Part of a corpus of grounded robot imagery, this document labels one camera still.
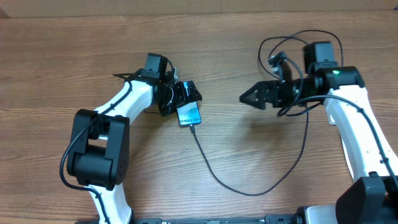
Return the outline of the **blue Galaxy smartphone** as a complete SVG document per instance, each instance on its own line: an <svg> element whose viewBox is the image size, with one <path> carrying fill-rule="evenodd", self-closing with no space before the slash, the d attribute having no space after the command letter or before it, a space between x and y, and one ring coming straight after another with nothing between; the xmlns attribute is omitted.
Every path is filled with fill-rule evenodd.
<svg viewBox="0 0 398 224"><path fill-rule="evenodd" d="M181 127L193 126L201 123L201 115L198 109L197 101L189 103L187 101L186 82L183 82L183 92L185 102L181 107L177 108L178 122Z"/></svg>

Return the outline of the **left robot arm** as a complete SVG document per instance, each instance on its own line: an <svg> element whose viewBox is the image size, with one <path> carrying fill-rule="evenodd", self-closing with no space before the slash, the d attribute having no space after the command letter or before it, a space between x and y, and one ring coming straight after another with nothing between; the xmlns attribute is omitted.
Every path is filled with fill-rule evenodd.
<svg viewBox="0 0 398 224"><path fill-rule="evenodd" d="M137 116L154 104L167 116L202 99L192 81L178 80L178 70L163 55L149 53L144 67L117 76L124 80L117 95L95 110L76 112L59 168L65 186L90 193L99 213L97 223L134 223L123 180L130 126Z"/></svg>

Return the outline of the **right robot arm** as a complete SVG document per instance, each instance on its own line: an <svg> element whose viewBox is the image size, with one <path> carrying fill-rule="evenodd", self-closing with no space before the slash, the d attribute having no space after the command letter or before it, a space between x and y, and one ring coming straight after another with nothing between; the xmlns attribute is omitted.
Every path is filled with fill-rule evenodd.
<svg viewBox="0 0 398 224"><path fill-rule="evenodd" d="M330 42L303 48L305 70L291 76L292 61L284 53L269 59L279 79L256 83L240 96L242 103L277 108L286 115L293 106L320 103L343 143L352 186L329 205L299 208L283 223L396 223L397 155L387 142L369 103L357 68L335 60Z"/></svg>

